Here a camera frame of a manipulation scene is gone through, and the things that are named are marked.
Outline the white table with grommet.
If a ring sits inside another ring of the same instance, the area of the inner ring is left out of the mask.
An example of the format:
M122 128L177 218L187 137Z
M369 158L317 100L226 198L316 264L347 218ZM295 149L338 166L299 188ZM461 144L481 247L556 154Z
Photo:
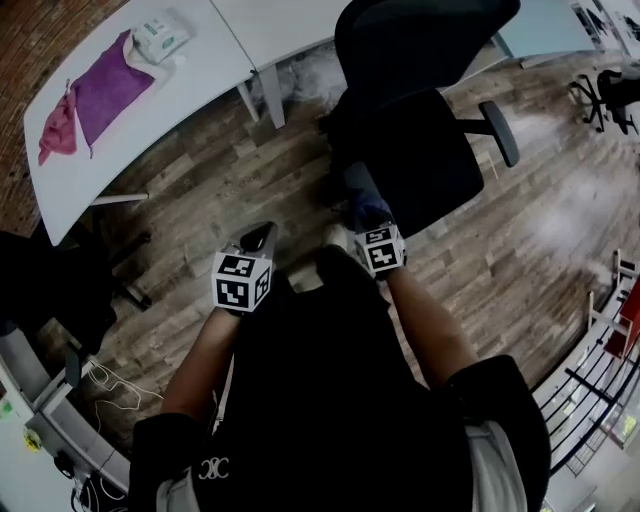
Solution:
M333 39L352 0L212 0L249 58L274 126L285 125L277 65Z

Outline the purple cloth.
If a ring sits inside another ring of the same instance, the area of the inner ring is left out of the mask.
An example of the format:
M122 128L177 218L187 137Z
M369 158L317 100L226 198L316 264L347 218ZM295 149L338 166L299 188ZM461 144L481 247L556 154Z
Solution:
M132 31L121 32L70 85L75 95L75 113L90 154L113 121L155 82L151 74L129 63L133 50Z

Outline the person's left forearm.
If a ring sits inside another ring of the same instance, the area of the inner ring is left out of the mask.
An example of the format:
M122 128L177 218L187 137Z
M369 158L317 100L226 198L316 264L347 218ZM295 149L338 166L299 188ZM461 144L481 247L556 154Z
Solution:
M182 414L206 423L224 391L241 318L214 309L172 376L160 412Z

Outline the small white table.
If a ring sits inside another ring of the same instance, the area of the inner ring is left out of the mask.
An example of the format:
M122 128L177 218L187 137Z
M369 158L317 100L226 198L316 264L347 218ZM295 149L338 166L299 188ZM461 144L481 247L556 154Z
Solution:
M599 51L640 59L640 0L567 0Z

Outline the white and green packet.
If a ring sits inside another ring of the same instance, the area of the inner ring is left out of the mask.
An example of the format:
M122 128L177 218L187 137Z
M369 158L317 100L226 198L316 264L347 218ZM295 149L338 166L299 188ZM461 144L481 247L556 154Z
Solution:
M152 64L160 64L194 36L195 29L175 8L158 10L132 28L134 45Z

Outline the white side desk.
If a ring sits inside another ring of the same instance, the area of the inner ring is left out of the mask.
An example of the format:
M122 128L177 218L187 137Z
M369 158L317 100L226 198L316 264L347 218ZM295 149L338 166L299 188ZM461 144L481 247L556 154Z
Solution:
M78 412L68 395L66 372L51 376L24 333L0 336L0 385L18 420L34 431L44 451L65 453L80 471L96 471L123 493L129 491L129 460Z

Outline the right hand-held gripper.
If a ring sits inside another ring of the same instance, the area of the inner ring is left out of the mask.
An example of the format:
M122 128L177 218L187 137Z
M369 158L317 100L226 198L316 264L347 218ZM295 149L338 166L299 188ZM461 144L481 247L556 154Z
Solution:
M406 245L395 224L356 233L356 255L365 269L373 276L403 267L406 263Z

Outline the black office chair without headrest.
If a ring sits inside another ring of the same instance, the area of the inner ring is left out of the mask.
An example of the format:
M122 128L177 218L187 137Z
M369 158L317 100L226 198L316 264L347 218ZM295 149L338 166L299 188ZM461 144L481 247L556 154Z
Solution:
M95 355L117 317L112 300L120 296L141 311L151 306L137 298L113 269L151 240L147 233L111 256L100 236L77 225L76 246L59 249L41 237L0 231L0 320L34 333L56 319Z

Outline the person's black-clothed body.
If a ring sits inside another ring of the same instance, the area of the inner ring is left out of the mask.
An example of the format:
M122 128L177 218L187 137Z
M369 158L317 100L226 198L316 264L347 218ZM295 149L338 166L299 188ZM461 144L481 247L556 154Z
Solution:
M508 355L426 384L389 288L322 247L323 285L283 274L240 317L206 423L134 428L130 512L539 512L549 435Z

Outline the person's right forearm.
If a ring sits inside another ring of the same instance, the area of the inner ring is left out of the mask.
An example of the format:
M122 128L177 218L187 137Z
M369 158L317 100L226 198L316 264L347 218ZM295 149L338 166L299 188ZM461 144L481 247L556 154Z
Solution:
M394 269L387 285L405 338L429 388L443 387L479 357L461 325L404 268Z

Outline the black swivel chair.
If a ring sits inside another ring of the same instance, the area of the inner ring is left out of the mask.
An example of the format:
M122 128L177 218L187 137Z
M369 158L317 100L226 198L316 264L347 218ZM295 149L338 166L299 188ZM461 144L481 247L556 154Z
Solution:
M621 72L603 70L596 79L594 88L586 74L579 74L577 79L569 83L571 91L577 91L588 99L590 113L583 118L585 124L598 120L596 131L604 131L604 120L615 123L624 135L632 129L638 136L638 129L633 116L627 114L627 107L640 102L640 78L624 78Z

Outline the black mesh office chair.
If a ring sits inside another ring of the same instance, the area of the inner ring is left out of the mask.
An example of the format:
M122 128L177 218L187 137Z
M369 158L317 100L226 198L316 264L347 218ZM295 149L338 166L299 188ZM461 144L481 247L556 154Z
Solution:
M442 96L520 0L352 0L335 28L347 88L320 120L331 169L363 162L400 233L413 236L476 197L484 179L468 142L482 114L459 119Z

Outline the curved white table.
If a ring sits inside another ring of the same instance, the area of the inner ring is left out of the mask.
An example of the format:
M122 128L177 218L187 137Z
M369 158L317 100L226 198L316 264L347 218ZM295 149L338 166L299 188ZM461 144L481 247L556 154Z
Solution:
M129 106L93 146L85 140L71 156L38 163L46 117L72 81L127 29L156 11L175 8L195 36L171 57L172 78L150 88ZM176 125L229 90L244 84L252 65L210 0L129 0L98 25L54 70L23 116L25 149L41 219L57 246L104 189L145 150Z

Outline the clear plastic wrap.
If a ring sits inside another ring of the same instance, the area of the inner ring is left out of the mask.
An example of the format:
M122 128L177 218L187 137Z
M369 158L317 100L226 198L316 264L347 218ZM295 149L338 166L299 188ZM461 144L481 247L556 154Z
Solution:
M289 58L276 67L284 103L311 102L329 113L347 88L336 48L321 45Z

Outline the pink cloth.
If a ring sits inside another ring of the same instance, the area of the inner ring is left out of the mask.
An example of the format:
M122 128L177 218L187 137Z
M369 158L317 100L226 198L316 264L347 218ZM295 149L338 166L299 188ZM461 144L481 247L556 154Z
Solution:
M67 81L65 93L45 121L39 140L38 163L43 166L52 153L70 156L76 151L76 95Z

